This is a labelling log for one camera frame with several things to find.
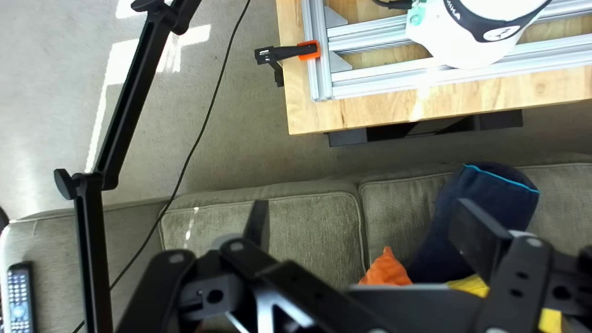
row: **black metal stand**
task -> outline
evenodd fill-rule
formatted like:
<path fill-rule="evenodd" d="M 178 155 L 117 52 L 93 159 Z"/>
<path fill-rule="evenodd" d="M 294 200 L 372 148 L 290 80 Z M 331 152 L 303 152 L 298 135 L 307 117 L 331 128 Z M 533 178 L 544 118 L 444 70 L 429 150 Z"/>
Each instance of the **black metal stand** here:
<path fill-rule="evenodd" d="M 85 324 L 89 333 L 113 331 L 102 191 L 111 191 L 118 183 L 118 174 L 168 33 L 185 33 L 200 2 L 202 0 L 174 0 L 167 6 L 163 0 L 135 0 L 131 4 L 135 11 L 148 11 L 148 19 L 96 167 L 91 174 L 70 176 L 63 168 L 54 172 L 59 192 L 67 200 L 74 200 L 76 207 Z"/>
<path fill-rule="evenodd" d="M 266 202 L 255 202 L 242 237 L 220 250 L 198 259 L 187 250 L 155 255 L 117 331 L 192 333 L 202 320 L 226 315 L 241 331 L 535 333 L 544 307 L 590 326 L 592 248 L 568 257 L 537 237 L 509 239 L 470 200 L 459 202 L 450 241 L 488 281 L 487 298 L 429 285 L 339 292 L 261 250 L 265 224 Z"/>

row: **sunlight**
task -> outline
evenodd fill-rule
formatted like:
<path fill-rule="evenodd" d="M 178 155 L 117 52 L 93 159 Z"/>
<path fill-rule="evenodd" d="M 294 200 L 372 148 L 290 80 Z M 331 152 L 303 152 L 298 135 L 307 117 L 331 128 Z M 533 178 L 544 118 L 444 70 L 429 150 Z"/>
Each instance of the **sunlight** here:
<path fill-rule="evenodd" d="M 204 24 L 204 26 L 194 26 L 187 30 L 185 35 L 170 35 L 155 72 L 157 74 L 181 72 L 183 48 L 209 41 L 209 31 L 211 31 L 211 24 Z M 104 118 L 107 111 L 107 87 L 122 85 L 126 81 L 128 68 L 133 59 L 137 43 L 139 39 L 115 43 L 109 50 L 107 68 L 105 68 L 104 83 L 100 89 L 98 109 L 96 109 L 94 126 L 91 133 L 91 146 L 89 146 L 87 167 L 85 167 L 87 172 L 94 168 L 100 130 L 104 126 Z"/>

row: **couch cushion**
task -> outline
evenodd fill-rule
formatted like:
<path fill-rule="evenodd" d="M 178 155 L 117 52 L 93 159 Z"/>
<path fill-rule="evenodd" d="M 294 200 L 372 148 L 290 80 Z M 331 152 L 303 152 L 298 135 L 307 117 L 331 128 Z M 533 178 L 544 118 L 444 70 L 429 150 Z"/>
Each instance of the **couch cushion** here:
<path fill-rule="evenodd" d="M 163 202 L 142 202 L 105 209 L 105 235 L 111 281 L 128 265 L 144 242 Z M 72 209 L 43 213 L 9 224 L 0 241 L 2 281 L 13 263 L 33 263 L 33 289 L 37 331 L 74 331 L 83 320 L 81 274 L 78 255 L 78 235 Z M 152 237 L 135 265 L 111 292 L 113 322 L 117 324 L 144 274 L 148 261 L 161 252 L 157 237 Z"/>
<path fill-rule="evenodd" d="M 268 198 L 270 253 L 298 261 L 329 285 L 348 287 L 364 272 L 363 224 L 355 194 L 342 189 L 350 187 L 300 194 L 252 189 L 179 198 L 163 218 L 163 242 L 202 255 L 220 237 L 241 235 L 252 200 Z"/>
<path fill-rule="evenodd" d="M 540 189 L 529 229 L 557 250 L 577 253 L 592 239 L 592 163 L 518 168 Z M 383 176 L 361 183 L 370 257 L 377 257 L 389 244 L 403 263 L 413 259 L 429 231 L 437 194 L 451 174 L 450 168 L 411 178 Z"/>

